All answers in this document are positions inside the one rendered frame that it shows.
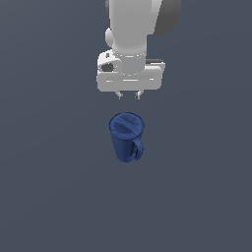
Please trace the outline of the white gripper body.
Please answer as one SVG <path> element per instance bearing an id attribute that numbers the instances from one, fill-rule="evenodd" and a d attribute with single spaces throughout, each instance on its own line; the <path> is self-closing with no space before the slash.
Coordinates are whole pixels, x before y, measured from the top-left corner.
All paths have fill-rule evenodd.
<path id="1" fill-rule="evenodd" d="M 165 62 L 147 59 L 146 53 L 122 55 L 113 49 L 97 58 L 97 88 L 101 92 L 157 90 L 161 86 Z"/>

